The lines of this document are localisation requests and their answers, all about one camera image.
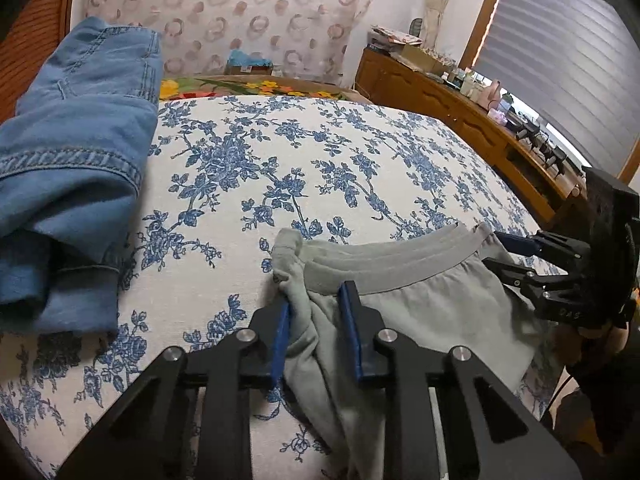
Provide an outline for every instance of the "bed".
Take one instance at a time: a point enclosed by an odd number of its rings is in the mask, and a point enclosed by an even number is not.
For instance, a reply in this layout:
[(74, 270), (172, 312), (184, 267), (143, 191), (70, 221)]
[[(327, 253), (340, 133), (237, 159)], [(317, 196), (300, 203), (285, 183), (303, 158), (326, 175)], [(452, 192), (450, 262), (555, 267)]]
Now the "bed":
[[(224, 96), (162, 102), (158, 117), (117, 337), (0, 335), (0, 413), (45, 475), (165, 347), (207, 348), (248, 324), (273, 295), (280, 228), (338, 244), (408, 239), (456, 220), (538, 228), (475, 152), (425, 116), (328, 98)], [(544, 344), (516, 392), (537, 417), (558, 375)], [(256, 479), (341, 478), (343, 465), (279, 390), (255, 393), (251, 425)]]

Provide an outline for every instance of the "jeans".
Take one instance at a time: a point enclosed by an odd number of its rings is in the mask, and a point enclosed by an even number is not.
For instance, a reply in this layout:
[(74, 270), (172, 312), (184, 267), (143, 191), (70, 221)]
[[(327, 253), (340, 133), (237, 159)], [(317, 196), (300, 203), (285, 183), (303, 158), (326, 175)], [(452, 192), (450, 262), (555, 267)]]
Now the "jeans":
[(0, 330), (117, 330), (161, 77), (156, 32), (87, 18), (0, 126)]

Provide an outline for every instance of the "box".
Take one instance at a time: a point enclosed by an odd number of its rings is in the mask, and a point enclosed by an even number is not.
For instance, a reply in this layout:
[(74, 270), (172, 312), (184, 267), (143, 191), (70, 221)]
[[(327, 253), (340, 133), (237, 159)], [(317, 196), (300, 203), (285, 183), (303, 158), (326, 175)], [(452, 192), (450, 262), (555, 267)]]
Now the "box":
[(273, 65), (269, 66), (233, 66), (227, 63), (225, 67), (225, 75), (271, 75)]
[(442, 75), (445, 72), (450, 72), (454, 67), (453, 65), (444, 66), (441, 62), (427, 54), (421, 48), (413, 45), (405, 45), (402, 49), (401, 56), (404, 57), (407, 61), (411, 61), (423, 72), (432, 73), (435, 75)]

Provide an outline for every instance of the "window blind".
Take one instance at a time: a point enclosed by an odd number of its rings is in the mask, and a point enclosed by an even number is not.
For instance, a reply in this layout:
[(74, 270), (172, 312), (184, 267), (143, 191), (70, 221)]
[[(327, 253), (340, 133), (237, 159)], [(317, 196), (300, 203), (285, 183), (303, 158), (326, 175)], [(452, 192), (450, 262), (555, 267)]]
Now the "window blind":
[(474, 68), (620, 172), (640, 133), (640, 50), (606, 0), (500, 0)]

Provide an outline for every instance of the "wooden cabinet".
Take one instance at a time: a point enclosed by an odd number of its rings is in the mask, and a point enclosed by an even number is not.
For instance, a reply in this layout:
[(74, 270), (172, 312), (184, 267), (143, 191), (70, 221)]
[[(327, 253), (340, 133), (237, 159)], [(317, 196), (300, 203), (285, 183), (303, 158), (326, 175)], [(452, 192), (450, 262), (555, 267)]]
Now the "wooden cabinet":
[(365, 49), (356, 89), (377, 105), (440, 119), (510, 184), (542, 226), (552, 220), (575, 184), (585, 189), (577, 175), (552, 178), (485, 110), (391, 57)]

